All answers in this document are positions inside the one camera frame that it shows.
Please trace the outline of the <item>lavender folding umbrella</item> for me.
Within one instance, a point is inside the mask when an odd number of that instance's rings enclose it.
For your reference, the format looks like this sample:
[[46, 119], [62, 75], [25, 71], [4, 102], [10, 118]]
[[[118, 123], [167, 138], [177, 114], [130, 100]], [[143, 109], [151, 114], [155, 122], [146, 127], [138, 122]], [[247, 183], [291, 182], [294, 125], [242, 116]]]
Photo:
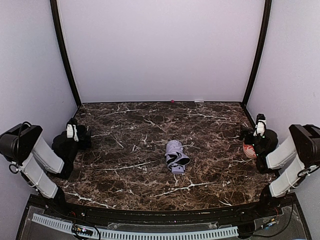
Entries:
[[178, 140], [171, 140], [166, 145], [165, 164], [172, 174], [181, 175], [191, 159], [184, 154], [184, 147]]

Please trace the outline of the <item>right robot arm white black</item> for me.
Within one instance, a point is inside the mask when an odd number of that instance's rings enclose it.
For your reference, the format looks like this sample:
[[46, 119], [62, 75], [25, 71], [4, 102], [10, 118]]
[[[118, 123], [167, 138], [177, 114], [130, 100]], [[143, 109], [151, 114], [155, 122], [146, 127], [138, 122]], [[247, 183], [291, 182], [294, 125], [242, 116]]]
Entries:
[[260, 194], [260, 201], [271, 201], [284, 197], [309, 175], [320, 168], [320, 128], [307, 124], [289, 126], [289, 136], [279, 143], [275, 131], [260, 120], [255, 128], [240, 127], [243, 151], [256, 160], [261, 174], [281, 171]]

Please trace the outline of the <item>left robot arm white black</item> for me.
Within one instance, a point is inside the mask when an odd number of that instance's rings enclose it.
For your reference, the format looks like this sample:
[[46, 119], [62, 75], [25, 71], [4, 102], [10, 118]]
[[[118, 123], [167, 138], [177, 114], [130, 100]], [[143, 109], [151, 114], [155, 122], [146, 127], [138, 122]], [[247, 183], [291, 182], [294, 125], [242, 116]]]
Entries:
[[47, 199], [63, 199], [64, 192], [48, 174], [67, 180], [79, 150], [92, 146], [92, 130], [72, 118], [66, 129], [57, 135], [52, 145], [43, 138], [43, 128], [23, 122], [0, 136], [0, 153], [20, 173], [30, 187]]

